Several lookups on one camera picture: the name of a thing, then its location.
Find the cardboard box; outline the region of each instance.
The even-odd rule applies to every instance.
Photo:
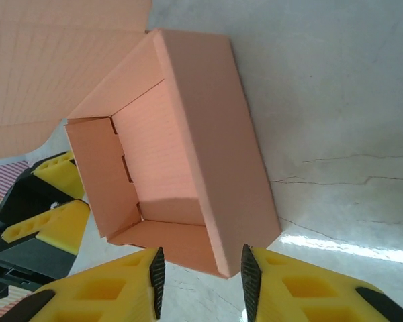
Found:
[[[140,17],[148,17],[149,1],[114,0],[110,14],[121,15],[127,2],[139,22],[124,32],[124,43],[111,44],[126,54],[117,54],[114,66],[94,66],[105,74],[95,85],[89,73],[78,75],[82,90],[65,85],[59,96],[69,95],[62,103],[70,106],[53,101],[43,115],[69,119],[69,141],[101,236],[113,244],[162,246],[170,262],[233,276],[243,244],[266,247],[280,228],[229,39],[145,34]],[[98,10],[90,14],[97,18]],[[90,25],[89,14],[83,17],[93,34],[103,32]],[[66,24],[71,32],[79,26]],[[85,59],[92,55],[86,51]]]

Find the black rubber strip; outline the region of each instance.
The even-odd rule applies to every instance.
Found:
[[[255,322],[260,299],[262,272],[251,248],[247,244],[243,245],[241,272],[248,322]]]
[[[403,308],[385,294],[365,287],[357,287],[355,290],[389,322],[403,322]]]
[[[154,309],[156,319],[160,319],[161,314],[161,304],[163,303],[163,292],[165,283],[165,262],[163,248],[159,247],[158,252],[155,254],[154,260],[152,261],[150,267],[150,283],[154,288]]]
[[[53,290],[30,295],[6,312],[0,322],[29,322],[54,296]]]

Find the open box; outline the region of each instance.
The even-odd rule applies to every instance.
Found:
[[[13,117],[10,125],[2,118],[0,133],[22,135],[9,150],[26,150],[68,117],[69,142],[101,236],[113,244],[162,246],[170,262],[233,276],[243,244],[268,246],[280,228],[229,39],[174,30],[146,34],[150,1],[113,2],[106,22],[98,19],[105,4],[78,11],[57,2],[70,18],[54,20],[48,33],[66,39],[89,30],[91,41],[100,42],[107,30],[119,38],[107,51],[115,56],[93,66],[88,62],[98,53],[84,51],[77,56],[84,74],[72,73],[77,80],[70,84],[58,81],[61,87],[51,93],[45,87],[43,95],[58,99],[49,100],[52,106],[23,104],[25,117]],[[64,51],[51,55],[59,66],[46,75],[60,76],[61,64],[75,63]],[[44,125],[41,135],[34,123]]]

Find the floor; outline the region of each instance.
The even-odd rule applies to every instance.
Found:
[[[149,28],[228,34],[282,236],[269,249],[403,306],[403,0],[157,0]],[[66,147],[58,129],[47,155]],[[73,272],[133,252],[90,219]],[[240,276],[167,265],[161,321],[246,321]]]

